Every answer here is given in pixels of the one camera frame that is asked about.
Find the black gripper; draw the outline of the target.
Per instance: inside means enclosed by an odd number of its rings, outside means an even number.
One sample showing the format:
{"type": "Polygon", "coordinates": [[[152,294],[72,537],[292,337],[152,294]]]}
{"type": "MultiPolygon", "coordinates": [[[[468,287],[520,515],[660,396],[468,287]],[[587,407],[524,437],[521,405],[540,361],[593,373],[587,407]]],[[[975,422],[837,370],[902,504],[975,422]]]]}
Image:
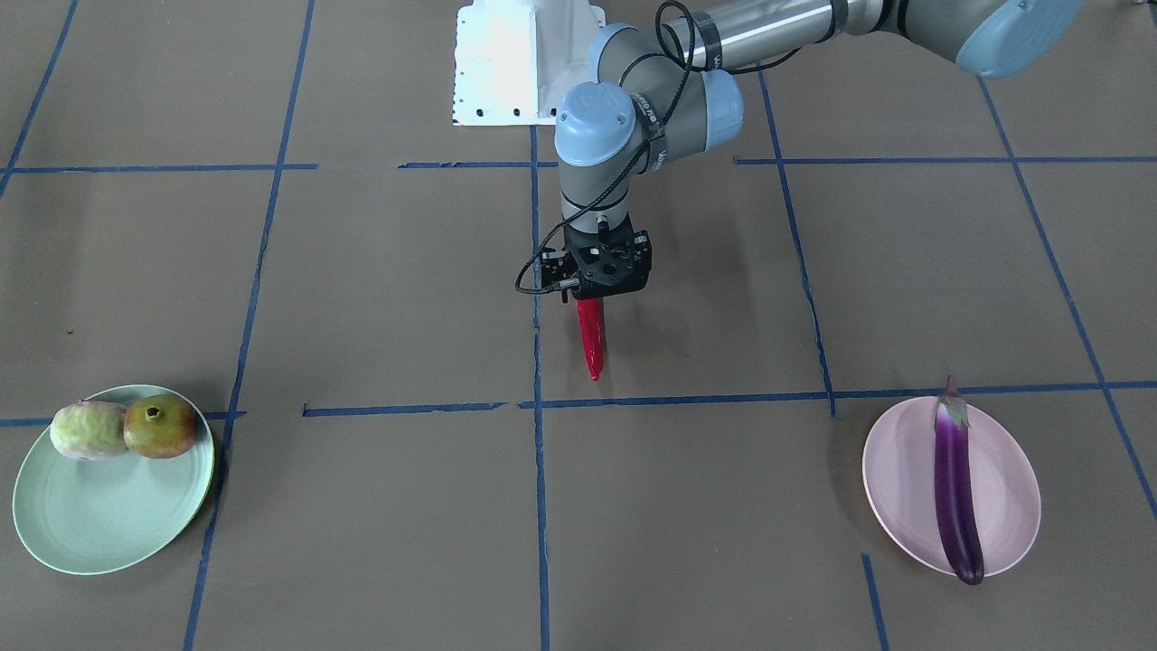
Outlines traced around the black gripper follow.
{"type": "Polygon", "coordinates": [[[541,253],[541,287],[570,293],[574,299],[600,299],[644,288],[653,272],[653,241],[648,231],[618,225],[585,234],[563,227],[563,247],[541,253]]]}

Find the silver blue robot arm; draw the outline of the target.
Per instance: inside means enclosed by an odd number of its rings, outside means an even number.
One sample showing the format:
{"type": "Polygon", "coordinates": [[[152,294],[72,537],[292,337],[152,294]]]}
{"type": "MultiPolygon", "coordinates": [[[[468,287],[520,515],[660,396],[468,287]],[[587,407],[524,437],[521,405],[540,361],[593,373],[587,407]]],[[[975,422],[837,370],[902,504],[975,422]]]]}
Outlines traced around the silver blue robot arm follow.
{"type": "Polygon", "coordinates": [[[653,29],[604,25],[592,79],[555,116],[563,246],[541,242],[533,294],[600,299],[644,288],[653,243],[634,230],[629,183],[739,135],[738,77],[840,34],[896,34],[975,77],[1010,77],[1047,52],[1078,1],[732,1],[690,12],[665,1],[653,29]]]}

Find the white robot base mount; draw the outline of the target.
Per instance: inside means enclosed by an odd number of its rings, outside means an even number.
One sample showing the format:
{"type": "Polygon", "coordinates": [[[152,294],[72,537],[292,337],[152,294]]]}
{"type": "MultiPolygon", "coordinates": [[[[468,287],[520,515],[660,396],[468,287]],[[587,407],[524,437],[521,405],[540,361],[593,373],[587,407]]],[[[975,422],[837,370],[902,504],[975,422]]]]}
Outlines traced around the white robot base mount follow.
{"type": "Polygon", "coordinates": [[[588,49],[607,24],[589,1],[474,1],[458,9],[452,124],[550,125],[563,95],[594,80],[588,49]]]}

